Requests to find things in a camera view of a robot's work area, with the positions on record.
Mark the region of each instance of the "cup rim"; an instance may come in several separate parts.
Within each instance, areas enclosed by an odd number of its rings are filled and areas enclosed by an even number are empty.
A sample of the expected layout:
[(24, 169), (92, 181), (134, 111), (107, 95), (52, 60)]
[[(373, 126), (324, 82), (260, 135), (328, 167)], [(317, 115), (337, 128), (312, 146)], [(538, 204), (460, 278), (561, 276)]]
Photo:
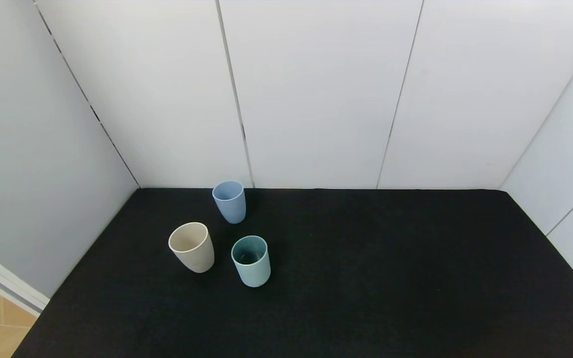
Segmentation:
[[(205, 229), (205, 237), (202, 238), (202, 241), (200, 241), (200, 244), (198, 244), (198, 245), (196, 245), (195, 247), (193, 247), (193, 248), (191, 248), (191, 249), (189, 249), (189, 250), (186, 250), (186, 251), (180, 251), (180, 250), (177, 250), (177, 249), (174, 249), (173, 247), (171, 247), (171, 238), (172, 238), (172, 236), (176, 233), (176, 231), (178, 231), (178, 230), (184, 228), (185, 226), (189, 226), (189, 225), (193, 225), (193, 224), (198, 224), (198, 225), (204, 227), (204, 229)], [(207, 229), (207, 226), (206, 226), (205, 224), (203, 224), (202, 222), (197, 222), (197, 221), (188, 222), (188, 223), (186, 223), (186, 224), (183, 224), (183, 225), (177, 227), (177, 228), (169, 235), (169, 238), (168, 238), (169, 250), (172, 250), (173, 252), (178, 252), (179, 254), (186, 254), (187, 252), (194, 251), (194, 250), (198, 249), (198, 247), (201, 247), (201, 246), (205, 243), (205, 241), (207, 241), (207, 238), (208, 238), (208, 237), (209, 237), (209, 229)]]
[[(246, 238), (259, 238), (264, 243), (264, 254), (262, 255), (261, 258), (259, 258), (256, 262), (252, 264), (241, 264), (238, 262), (238, 260), (234, 258), (234, 248), (236, 247), (236, 245), (238, 245), (239, 242), (243, 241)], [(264, 257), (268, 254), (269, 254), (269, 245), (267, 245), (267, 242), (263, 238), (261, 238), (261, 236), (258, 235), (247, 235), (244, 238), (239, 238), (238, 241), (234, 243), (234, 246), (231, 247), (231, 259), (236, 263), (236, 265), (240, 265), (241, 267), (252, 267), (253, 265), (256, 265), (257, 263), (261, 262), (264, 259)]]
[[(216, 197), (215, 191), (219, 186), (226, 184), (226, 183), (236, 183), (237, 185), (240, 185), (240, 192), (238, 193), (238, 195), (236, 195), (235, 197), (232, 197), (231, 199), (219, 199), (218, 197)], [(217, 201), (232, 201), (232, 200), (235, 200), (238, 197), (240, 197), (240, 195), (242, 195), (244, 192), (245, 192), (245, 186), (241, 182), (235, 181), (235, 180), (228, 180), (228, 181), (223, 181), (222, 183), (214, 186), (214, 188), (211, 190), (211, 196), (214, 199), (216, 199)]]

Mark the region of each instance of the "black cloth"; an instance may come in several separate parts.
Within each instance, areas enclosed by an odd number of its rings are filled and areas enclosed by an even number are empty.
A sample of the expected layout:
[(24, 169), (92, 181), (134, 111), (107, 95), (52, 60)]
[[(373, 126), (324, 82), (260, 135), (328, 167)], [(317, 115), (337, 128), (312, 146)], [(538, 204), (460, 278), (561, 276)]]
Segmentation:
[[(248, 189), (231, 225), (207, 189), (134, 193), (15, 358), (573, 358), (573, 270), (496, 190)], [(192, 221), (216, 263), (168, 248)], [(230, 249), (269, 245), (248, 288)]]

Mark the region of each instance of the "blue cup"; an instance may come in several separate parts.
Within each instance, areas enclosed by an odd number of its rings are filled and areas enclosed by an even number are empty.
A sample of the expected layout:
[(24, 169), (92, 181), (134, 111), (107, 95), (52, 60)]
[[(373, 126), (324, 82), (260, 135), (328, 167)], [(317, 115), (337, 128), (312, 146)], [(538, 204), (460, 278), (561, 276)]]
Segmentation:
[(269, 248), (260, 236), (245, 236), (234, 243), (231, 258), (243, 283), (249, 287), (260, 287), (271, 276)]
[(218, 209), (230, 224), (245, 220), (245, 187), (237, 181), (225, 181), (211, 191)]

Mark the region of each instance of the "black table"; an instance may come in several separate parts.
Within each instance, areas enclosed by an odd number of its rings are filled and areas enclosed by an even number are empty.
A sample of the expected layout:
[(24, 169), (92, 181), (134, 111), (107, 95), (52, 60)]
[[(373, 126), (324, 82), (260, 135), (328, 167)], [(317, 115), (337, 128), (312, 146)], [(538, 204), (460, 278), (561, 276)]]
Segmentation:
[[(15, 358), (573, 358), (573, 270), (504, 192), (246, 191), (241, 224), (207, 189), (138, 190)], [(195, 274), (169, 234), (199, 221), (216, 263)], [(248, 288), (233, 243), (266, 239)]]

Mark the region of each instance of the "light green cup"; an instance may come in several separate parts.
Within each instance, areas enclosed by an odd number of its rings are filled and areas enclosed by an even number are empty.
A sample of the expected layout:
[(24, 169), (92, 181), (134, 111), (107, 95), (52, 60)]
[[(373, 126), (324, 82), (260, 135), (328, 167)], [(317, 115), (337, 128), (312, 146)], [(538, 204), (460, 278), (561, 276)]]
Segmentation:
[(243, 283), (249, 287), (260, 287), (271, 276), (269, 247), (260, 236), (245, 236), (234, 243), (231, 258)]

